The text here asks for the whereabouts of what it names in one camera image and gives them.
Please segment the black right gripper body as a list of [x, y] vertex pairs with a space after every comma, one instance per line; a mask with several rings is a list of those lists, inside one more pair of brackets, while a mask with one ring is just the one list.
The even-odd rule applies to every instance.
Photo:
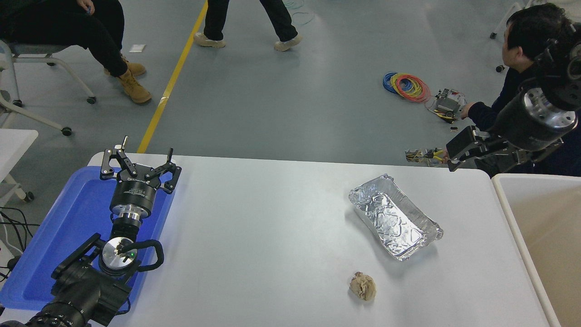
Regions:
[[523, 89], [498, 114], [492, 133], [519, 149], [539, 151], [557, 139], [556, 116], [540, 87]]

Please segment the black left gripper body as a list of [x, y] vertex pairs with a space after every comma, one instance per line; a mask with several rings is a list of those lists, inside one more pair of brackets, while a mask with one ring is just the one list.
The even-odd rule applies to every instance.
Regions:
[[123, 208], [137, 207], [137, 213], [151, 213], [154, 199], [161, 181], [159, 176], [146, 180], [145, 174], [131, 177], [128, 170], [117, 173], [118, 180], [110, 203], [112, 213], [120, 213]]

